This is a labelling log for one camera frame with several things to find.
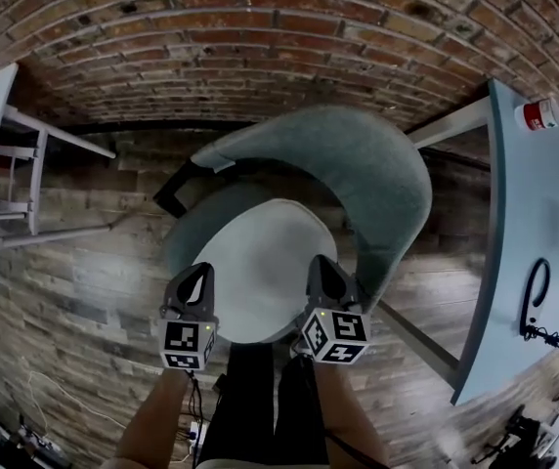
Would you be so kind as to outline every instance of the black cable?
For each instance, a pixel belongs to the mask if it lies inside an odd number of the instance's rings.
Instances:
[[[366,467],[370,467],[371,469],[389,469],[387,465],[384,465],[381,462],[377,462],[377,460],[369,457],[368,455],[366,455],[366,453],[359,451],[357,448],[353,448],[351,445],[343,442],[340,438],[338,438],[335,434],[327,429],[325,429],[325,436],[335,442],[340,448],[342,448],[345,453],[351,455],[354,460],[357,460]]]
[[[197,465],[197,452],[199,450],[199,440],[201,439],[201,430],[203,428],[203,409],[201,405],[201,391],[199,389],[199,381],[196,379],[192,371],[187,371],[186,374],[193,382],[193,390],[191,391],[191,395],[189,397],[189,413],[193,416],[194,420],[197,423],[197,437],[196,440],[194,441],[194,449],[193,449],[193,469],[194,469]],[[199,400],[199,413],[196,412],[196,401],[194,398],[195,393],[197,394],[197,398]]]
[[[534,300],[532,300],[532,289],[534,288],[534,281],[536,281],[536,276],[540,268],[544,267],[544,279],[542,280],[542,288],[540,289],[540,294],[538,294]],[[521,311],[521,319],[519,321],[519,333],[523,336],[527,333],[527,312],[530,309],[530,304],[535,308],[539,307],[542,302],[544,302],[544,298],[546,297],[546,293],[549,289],[549,284],[551,283],[551,266],[549,262],[540,257],[532,267],[532,271],[530,272],[530,277],[527,279],[527,284],[525,285],[525,295],[523,296],[523,311]],[[530,318],[530,323],[535,323],[536,319]]]

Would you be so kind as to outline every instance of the power strip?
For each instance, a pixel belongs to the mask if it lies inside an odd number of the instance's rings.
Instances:
[[[203,446],[203,442],[205,441],[205,434],[208,431],[208,423],[205,422],[202,426],[201,426],[201,438],[199,438],[199,446],[202,447]],[[197,422],[195,422],[194,420],[191,422],[191,428],[189,429],[189,436],[191,436],[191,439],[189,440],[189,443],[191,444],[192,447],[195,446],[195,444],[197,443],[197,433],[199,432],[199,424]]]

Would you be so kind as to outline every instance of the white cable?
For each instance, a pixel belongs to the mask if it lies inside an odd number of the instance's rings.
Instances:
[[[114,422],[117,426],[125,429],[125,426],[123,424],[121,424],[120,422],[114,420],[112,417],[108,417],[107,415],[103,414],[103,413],[99,413],[98,411],[94,411],[92,408],[86,406],[84,403],[80,402],[77,398],[73,397],[71,394],[69,394],[67,391],[65,391],[65,389],[63,389],[63,387],[56,382],[54,379],[51,379],[50,377],[48,377],[47,375],[45,375],[44,373],[41,373],[40,371],[33,371],[30,370],[29,371],[29,377],[27,379],[27,388],[29,389],[29,394],[32,397],[32,401],[34,402],[34,404],[36,405],[36,407],[38,408],[38,411],[41,414],[41,417],[43,417],[43,422],[45,422],[45,434],[41,437],[41,438],[45,438],[47,436],[47,431],[49,430],[49,425],[47,423],[47,417],[45,416],[45,414],[43,413],[43,410],[41,409],[41,405],[36,401],[36,398],[34,398],[34,390],[32,389],[32,377],[34,375],[40,375],[41,377],[46,378],[47,380],[49,380],[52,384],[54,384],[58,389],[60,389],[63,394],[65,396],[67,396],[70,400],[73,400],[74,402],[76,402],[78,405],[82,406],[83,408],[85,408],[86,410],[90,411],[91,413],[93,413],[94,415],[98,415],[102,418],[106,418],[108,420],[111,420],[112,422]],[[169,465],[171,464],[181,464],[183,462],[186,462],[186,460],[191,456],[191,449],[193,448],[193,446],[189,447],[189,453],[187,456],[185,456],[182,460],[171,460],[169,462]]]
[[[107,415],[104,415],[103,413],[99,413],[98,411],[94,411],[92,408],[86,406],[84,403],[80,402],[77,398],[74,398],[72,395],[70,395],[67,391],[65,391],[63,389],[63,387],[56,382],[55,380],[49,378],[47,375],[45,375],[44,373],[41,373],[40,371],[33,371],[31,370],[29,373],[29,379],[27,379],[27,387],[29,388],[29,392],[32,396],[32,400],[34,401],[34,403],[36,404],[36,406],[38,407],[38,411],[40,411],[41,416],[43,417],[43,421],[45,422],[45,431],[47,431],[48,425],[47,425],[47,418],[45,418],[45,415],[43,415],[43,410],[41,409],[40,405],[38,404],[38,402],[34,399],[34,392],[32,391],[32,386],[30,384],[31,380],[32,380],[32,376],[33,375],[40,375],[41,377],[46,378],[47,380],[49,380],[52,384],[54,384],[58,389],[60,389],[63,394],[65,396],[67,396],[70,400],[73,400],[74,402],[76,402],[78,405],[82,406],[83,408],[85,408],[86,410],[90,411],[91,413],[93,413],[94,415],[98,415],[102,418],[106,418],[112,422],[114,422],[117,426],[121,427],[122,429],[125,429],[125,426],[123,424],[121,424],[120,422],[118,422],[117,420],[114,420],[112,417],[108,417]]]

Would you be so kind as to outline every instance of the table leg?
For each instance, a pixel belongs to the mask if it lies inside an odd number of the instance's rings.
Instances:
[[[459,361],[451,353],[386,303],[379,302],[373,310],[373,314],[382,318],[384,323],[390,326],[424,362],[429,364],[447,383],[455,387]]]
[[[112,229],[112,225],[95,226],[92,228],[77,228],[74,230],[52,231],[42,234],[22,234],[17,236],[0,236],[0,250],[3,248],[11,248],[15,246],[33,245],[35,243],[44,243],[46,241],[54,241],[57,239],[68,239],[77,236],[96,235],[98,233],[107,233]]]
[[[45,123],[40,121],[37,118],[32,118],[27,114],[21,113],[16,107],[6,105],[4,109],[4,118],[8,118],[9,120],[16,121],[17,123],[24,125],[26,127],[31,127],[35,130],[45,130],[50,136],[55,137],[57,139],[61,139],[67,143],[80,146],[81,148],[85,148],[88,151],[96,152],[98,154],[102,154],[103,156],[107,156],[108,158],[116,158],[116,153],[112,151],[108,151],[107,149],[100,148],[93,143],[89,143],[88,141],[84,141],[79,137],[75,137],[64,130],[61,130],[49,123]]]
[[[493,109],[490,97],[480,99],[456,112],[414,130],[408,134],[417,148],[435,145],[449,137],[457,136],[482,125],[488,124]]]

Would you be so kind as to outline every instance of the chair backrest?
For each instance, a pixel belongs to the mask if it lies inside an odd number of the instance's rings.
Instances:
[[[336,195],[355,232],[356,279],[370,311],[431,208],[429,174],[412,142],[374,113],[318,106],[234,132],[191,161],[219,171],[243,158],[283,161]]]

